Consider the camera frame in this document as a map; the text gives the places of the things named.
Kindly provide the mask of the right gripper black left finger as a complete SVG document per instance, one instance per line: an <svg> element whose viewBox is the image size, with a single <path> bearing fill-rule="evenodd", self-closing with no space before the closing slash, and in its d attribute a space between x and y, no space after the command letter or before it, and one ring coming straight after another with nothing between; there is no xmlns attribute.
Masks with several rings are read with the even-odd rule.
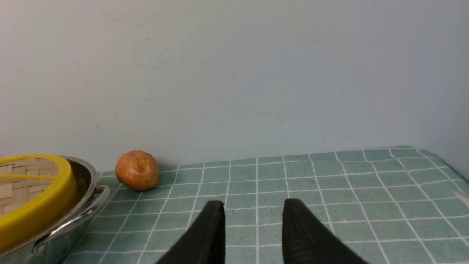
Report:
<svg viewBox="0 0 469 264"><path fill-rule="evenodd" d="M210 200L157 264L224 264L225 245L224 204Z"/></svg>

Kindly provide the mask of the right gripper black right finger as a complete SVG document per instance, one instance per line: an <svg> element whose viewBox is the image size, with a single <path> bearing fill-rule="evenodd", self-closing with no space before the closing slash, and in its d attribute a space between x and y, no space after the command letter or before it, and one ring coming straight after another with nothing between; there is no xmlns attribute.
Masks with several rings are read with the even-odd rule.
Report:
<svg viewBox="0 0 469 264"><path fill-rule="evenodd" d="M282 257L285 264L366 263L295 198L284 202Z"/></svg>

